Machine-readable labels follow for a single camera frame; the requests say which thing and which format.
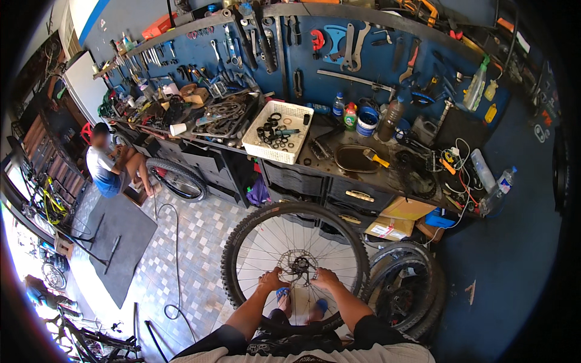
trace red stool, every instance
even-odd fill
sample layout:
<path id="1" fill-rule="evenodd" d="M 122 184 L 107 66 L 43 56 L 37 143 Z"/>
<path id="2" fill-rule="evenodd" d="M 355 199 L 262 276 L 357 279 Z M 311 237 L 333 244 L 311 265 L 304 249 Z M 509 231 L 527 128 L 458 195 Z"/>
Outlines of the red stool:
<path id="1" fill-rule="evenodd" d="M 89 144 L 89 146 L 91 146 L 91 141 L 89 141 L 91 139 L 91 124 L 90 123 L 86 123 L 85 126 L 83 126 L 83 128 L 81 129 L 81 137 L 83 138 L 83 140 L 85 140 L 85 142 L 87 144 Z"/>

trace white plastic basket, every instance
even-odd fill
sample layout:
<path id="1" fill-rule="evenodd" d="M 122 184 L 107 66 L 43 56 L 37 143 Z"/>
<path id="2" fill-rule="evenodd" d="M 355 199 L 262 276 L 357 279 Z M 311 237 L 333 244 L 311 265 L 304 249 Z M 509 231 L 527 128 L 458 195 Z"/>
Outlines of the white plastic basket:
<path id="1" fill-rule="evenodd" d="M 298 134 L 292 134 L 288 136 L 288 143 L 283 149 L 288 151 L 282 151 L 281 149 L 273 149 L 271 145 L 266 144 L 257 134 L 256 129 L 264 126 L 264 123 L 270 115 L 278 112 L 282 115 L 279 120 L 279 125 L 284 125 L 288 130 L 299 129 Z M 293 105 L 292 103 L 279 102 L 279 101 L 269 101 L 260 114 L 256 117 L 250 128 L 246 131 L 246 134 L 242 138 L 242 144 L 246 149 L 248 155 L 261 157 L 263 159 L 268 159 L 272 161 L 278 161 L 280 163 L 293 165 L 296 159 L 299 157 L 300 148 L 303 147 L 304 139 L 311 126 L 311 121 L 313 120 L 314 110 L 309 107 Z M 304 115 L 308 114 L 310 116 L 309 124 L 303 125 Z M 286 118 L 290 119 L 290 124 L 285 124 L 284 120 Z M 292 148 L 288 147 L 288 144 L 292 143 L 294 146 Z"/>

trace black floor mat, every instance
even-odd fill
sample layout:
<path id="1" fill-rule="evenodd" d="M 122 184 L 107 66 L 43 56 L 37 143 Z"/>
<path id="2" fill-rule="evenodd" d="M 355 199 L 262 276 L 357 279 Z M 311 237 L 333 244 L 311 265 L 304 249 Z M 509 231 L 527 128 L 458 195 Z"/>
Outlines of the black floor mat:
<path id="1" fill-rule="evenodd" d="M 135 267 L 157 229 L 157 224 L 123 195 L 99 198 L 89 215 L 88 227 L 91 231 L 96 230 L 101 216 L 103 220 L 93 246 L 91 247 L 90 243 L 85 245 L 92 254 L 107 260 L 115 239 L 121 236 L 106 275 L 103 274 L 105 266 L 91 257 L 97 276 L 120 309 L 129 290 Z"/>

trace shorts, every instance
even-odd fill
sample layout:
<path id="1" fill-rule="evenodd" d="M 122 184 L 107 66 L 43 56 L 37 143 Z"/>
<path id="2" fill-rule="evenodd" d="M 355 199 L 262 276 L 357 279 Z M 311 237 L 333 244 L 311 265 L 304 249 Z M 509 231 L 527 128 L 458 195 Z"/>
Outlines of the shorts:
<path id="1" fill-rule="evenodd" d="M 123 168 L 123 171 L 119 174 L 119 181 L 119 190 L 117 191 L 117 195 L 122 194 L 131 183 L 131 177 L 129 176 L 129 171 L 127 168 Z"/>

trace tire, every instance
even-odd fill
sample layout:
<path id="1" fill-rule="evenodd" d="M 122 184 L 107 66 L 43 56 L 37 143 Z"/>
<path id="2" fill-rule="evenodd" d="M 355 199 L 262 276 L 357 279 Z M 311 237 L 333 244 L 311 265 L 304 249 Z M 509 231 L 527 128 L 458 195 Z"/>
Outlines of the tire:
<path id="1" fill-rule="evenodd" d="M 435 267 L 435 276 L 437 276 L 437 295 L 434 299 L 432 306 L 430 306 L 429 312 L 411 329 L 406 331 L 406 334 L 412 338 L 418 340 L 425 332 L 431 328 L 436 322 L 437 318 L 442 313 L 444 309 L 444 304 L 446 302 L 446 277 L 440 266 Z"/>
<path id="2" fill-rule="evenodd" d="M 358 235 L 351 229 L 351 227 L 347 225 L 347 222 L 345 222 L 334 213 L 314 203 L 274 203 L 260 208 L 244 218 L 230 234 L 226 245 L 224 246 L 224 252 L 222 254 L 221 260 L 222 280 L 224 281 L 224 290 L 226 291 L 232 306 L 234 308 L 238 308 L 244 303 L 244 301 L 246 301 L 246 297 L 244 296 L 243 291 L 241 291 L 241 287 L 238 283 L 238 276 L 236 274 L 236 261 L 238 257 L 238 251 L 242 243 L 248 236 L 249 232 L 252 231 L 257 225 L 269 218 L 285 213 L 306 213 L 320 216 L 321 218 L 325 218 L 327 221 L 333 223 L 334 227 L 347 237 L 354 251 L 357 268 L 357 277 L 352 292 L 355 296 L 361 297 L 365 291 L 365 288 L 367 287 L 367 283 L 369 282 L 368 257 L 361 240 L 359 239 Z M 263 330 L 286 335 L 320 334 L 323 332 L 335 330 L 342 325 L 343 320 L 341 319 L 339 312 L 336 312 L 333 314 L 333 316 L 323 320 L 322 324 L 317 325 L 283 325 L 273 323 L 265 316 L 261 317 L 260 322 L 260 327 Z"/>
<path id="3" fill-rule="evenodd" d="M 113 134 L 112 136 L 112 140 L 113 140 L 113 144 L 114 145 L 126 145 L 126 146 L 132 146 L 132 142 L 130 140 L 130 138 L 121 131 L 117 131 Z"/>
<path id="4" fill-rule="evenodd" d="M 206 182 L 203 181 L 202 179 L 200 179 L 200 177 L 197 176 L 190 169 L 187 169 L 187 168 L 179 165 L 178 163 L 174 163 L 173 161 L 159 159 L 156 157 L 152 157 L 150 159 L 147 159 L 145 164 L 147 165 L 148 170 L 153 174 L 153 176 L 160 183 L 162 183 L 163 186 L 165 186 L 167 189 L 169 189 L 170 192 L 172 192 L 176 197 L 180 198 L 181 200 L 184 200 L 184 201 L 190 202 L 190 203 L 197 203 L 197 202 L 201 202 L 202 200 L 207 198 L 208 187 L 206 185 Z M 184 177 L 185 179 L 191 181 L 198 188 L 200 194 L 199 195 L 188 194 L 186 192 L 183 192 L 183 191 L 177 189 L 174 185 L 172 185 L 171 183 L 169 183 L 167 180 L 165 180 L 163 178 L 160 171 L 158 170 L 159 168 L 165 169 L 167 171 L 171 171 L 171 172 L 178 174 L 178 175 Z"/>
<path id="5" fill-rule="evenodd" d="M 67 278 L 64 274 L 50 262 L 45 262 L 42 265 L 42 275 L 44 280 L 48 283 L 51 289 L 64 291 L 67 287 Z"/>
<path id="6" fill-rule="evenodd" d="M 383 265 L 382 262 L 387 256 L 396 257 L 392 261 Z M 385 279 L 385 276 L 393 271 L 395 268 L 403 268 L 411 263 L 420 263 L 426 266 L 428 270 L 428 288 L 424 300 L 421 305 L 415 309 L 415 313 L 409 316 L 401 323 L 394 326 L 397 330 L 405 332 L 413 327 L 424 315 L 429 311 L 434 299 L 436 298 L 438 285 L 436 283 L 434 266 L 437 266 L 436 260 L 432 254 L 422 246 L 410 242 L 398 242 L 386 247 L 371 257 L 371 267 L 374 272 L 367 291 L 364 294 L 365 302 L 369 303 L 369 299 L 375 288 L 379 286 Z"/>

